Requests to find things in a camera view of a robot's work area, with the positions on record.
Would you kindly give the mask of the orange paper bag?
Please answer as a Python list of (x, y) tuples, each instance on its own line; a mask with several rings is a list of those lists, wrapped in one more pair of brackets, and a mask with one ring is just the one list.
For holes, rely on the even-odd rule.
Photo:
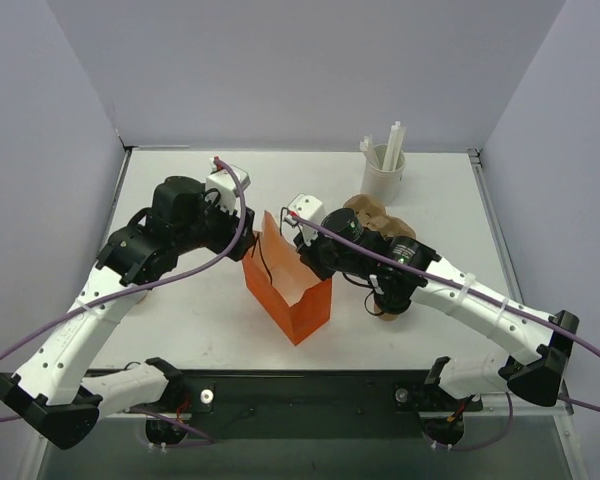
[(330, 320), (332, 281), (318, 279), (300, 261), (268, 211), (242, 267), (246, 287), (292, 344), (299, 345)]

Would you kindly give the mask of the aluminium frame rail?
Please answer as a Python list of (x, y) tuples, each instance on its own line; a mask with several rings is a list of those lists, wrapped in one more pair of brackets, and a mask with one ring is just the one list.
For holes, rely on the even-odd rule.
[(507, 291), (513, 300), (523, 304), (528, 297), (520, 282), (521, 277), (514, 258), (515, 242), (511, 236), (513, 227), (510, 225), (510, 214), (504, 207), (505, 197), (497, 192), (500, 184), (494, 182), (482, 153), (481, 148), (469, 148), (466, 151), (504, 274)]

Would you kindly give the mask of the white straw holder cup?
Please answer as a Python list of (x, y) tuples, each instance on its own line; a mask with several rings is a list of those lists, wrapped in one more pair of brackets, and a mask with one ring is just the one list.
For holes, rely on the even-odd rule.
[(384, 205), (389, 205), (396, 198), (401, 187), (405, 167), (404, 153), (400, 152), (396, 168), (385, 171), (367, 161), (360, 187), (360, 193), (370, 195)]

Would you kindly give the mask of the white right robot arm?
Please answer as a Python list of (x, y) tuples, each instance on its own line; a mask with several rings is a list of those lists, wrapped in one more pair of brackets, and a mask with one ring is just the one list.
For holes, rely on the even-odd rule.
[(436, 359), (423, 384), (430, 405), (444, 408), (454, 400), (500, 392), (540, 407), (557, 403), (572, 352), (570, 337), (579, 326), (575, 315), (513, 302), (414, 238), (363, 226), (350, 208), (330, 213), (320, 225), (298, 211), (289, 211), (284, 220), (299, 229), (297, 252), (320, 279), (353, 275), (369, 288), (382, 314), (427, 306), (497, 345), (473, 360)]

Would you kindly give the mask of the brown paper coffee cup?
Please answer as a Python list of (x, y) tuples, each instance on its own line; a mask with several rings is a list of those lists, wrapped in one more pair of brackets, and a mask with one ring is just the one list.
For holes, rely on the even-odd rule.
[(400, 315), (404, 314), (409, 309), (410, 305), (410, 301), (398, 305), (389, 306), (380, 304), (378, 301), (374, 301), (372, 315), (384, 321), (393, 321), (397, 319)]

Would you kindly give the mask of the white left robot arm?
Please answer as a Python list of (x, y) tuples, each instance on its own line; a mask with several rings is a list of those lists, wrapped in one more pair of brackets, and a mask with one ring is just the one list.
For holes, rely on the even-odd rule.
[(158, 357), (131, 369), (87, 371), (122, 319), (180, 256), (204, 248), (240, 261), (254, 245), (246, 173), (219, 170), (204, 181), (171, 176), (150, 206), (114, 231), (97, 256), (69, 319), (13, 373), (0, 373), (0, 400), (53, 445), (67, 450), (96, 423), (135, 406), (170, 411), (185, 396), (184, 375)]

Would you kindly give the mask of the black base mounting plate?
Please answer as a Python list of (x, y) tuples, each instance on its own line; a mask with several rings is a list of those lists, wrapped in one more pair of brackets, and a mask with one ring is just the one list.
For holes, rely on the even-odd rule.
[(186, 370), (163, 397), (144, 404), (175, 425), (146, 422), (150, 440), (407, 439), (451, 444), (465, 433), (454, 413), (481, 410), (431, 383), (425, 370)]

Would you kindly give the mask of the brown cardboard cup carrier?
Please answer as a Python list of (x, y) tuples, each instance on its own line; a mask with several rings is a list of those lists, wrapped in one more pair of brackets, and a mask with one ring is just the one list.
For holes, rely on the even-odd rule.
[(390, 215), (385, 205), (371, 195), (355, 195), (345, 201), (343, 207), (351, 209), (363, 227), (365, 245), (379, 239), (391, 240), (395, 237), (417, 239), (416, 232), (410, 225)]

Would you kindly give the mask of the white wrapped straw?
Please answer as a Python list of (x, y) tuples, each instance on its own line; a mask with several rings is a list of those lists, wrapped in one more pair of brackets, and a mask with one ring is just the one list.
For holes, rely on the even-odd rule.
[(406, 127), (400, 121), (396, 121), (390, 129), (390, 134), (383, 158), (382, 169), (384, 171), (394, 171), (397, 166), (398, 157), (402, 149)]
[(376, 168), (380, 167), (380, 162), (375, 152), (373, 137), (371, 135), (366, 135), (363, 137), (363, 140), (359, 144), (359, 148), (365, 156), (367, 162)]

